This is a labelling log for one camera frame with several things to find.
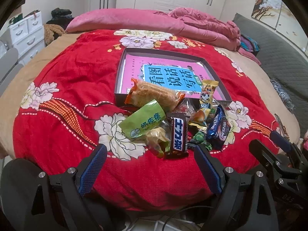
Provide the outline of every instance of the blue gripper pad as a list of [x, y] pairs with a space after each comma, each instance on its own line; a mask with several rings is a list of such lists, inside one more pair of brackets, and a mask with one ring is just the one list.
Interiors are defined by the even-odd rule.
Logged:
[[199, 146], [194, 148], [196, 163], [213, 194], [221, 194], [221, 184], [218, 174]]
[[284, 152], [290, 153], [291, 152], [291, 143], [283, 138], [278, 132], [272, 131], [270, 133], [270, 139], [280, 147]]
[[80, 177], [78, 192], [82, 197], [91, 191], [91, 188], [93, 187], [93, 184], [95, 183], [96, 178], [106, 161], [106, 158], [107, 148], [102, 144]]

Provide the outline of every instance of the blue snack package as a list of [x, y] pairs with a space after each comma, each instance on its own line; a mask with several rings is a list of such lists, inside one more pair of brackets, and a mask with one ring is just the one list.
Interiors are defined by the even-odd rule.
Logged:
[[214, 119], [208, 126], [206, 140], [211, 143], [213, 148], [221, 150], [230, 129], [228, 115], [225, 113], [222, 105], [219, 105]]

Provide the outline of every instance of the gray sofa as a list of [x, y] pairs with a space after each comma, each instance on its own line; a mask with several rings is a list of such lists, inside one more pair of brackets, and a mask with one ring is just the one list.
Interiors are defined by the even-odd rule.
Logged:
[[234, 22], [241, 33], [260, 46], [257, 58], [270, 78], [283, 85], [295, 104], [294, 114], [301, 128], [301, 137], [308, 129], [308, 62], [288, 42], [257, 22], [236, 14]]

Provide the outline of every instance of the pink comforter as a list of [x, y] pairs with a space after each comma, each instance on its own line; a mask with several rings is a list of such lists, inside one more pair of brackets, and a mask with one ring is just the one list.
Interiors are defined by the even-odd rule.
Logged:
[[66, 31], [74, 33], [123, 28], [163, 31], [187, 37], [231, 51], [239, 51], [241, 55], [261, 65], [253, 54], [239, 47], [241, 34], [234, 22], [224, 23], [207, 13], [192, 8], [176, 8], [168, 14], [156, 10], [131, 8], [94, 10], [76, 17], [68, 25]]

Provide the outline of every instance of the orange snack package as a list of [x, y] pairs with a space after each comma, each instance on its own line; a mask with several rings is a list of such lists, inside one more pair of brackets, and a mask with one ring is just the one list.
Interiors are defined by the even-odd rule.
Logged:
[[185, 97], [182, 92], [176, 92], [150, 82], [135, 78], [132, 78], [131, 81], [134, 82], [134, 86], [127, 95], [125, 104], [141, 108], [148, 102], [156, 100], [165, 112], [172, 112]]

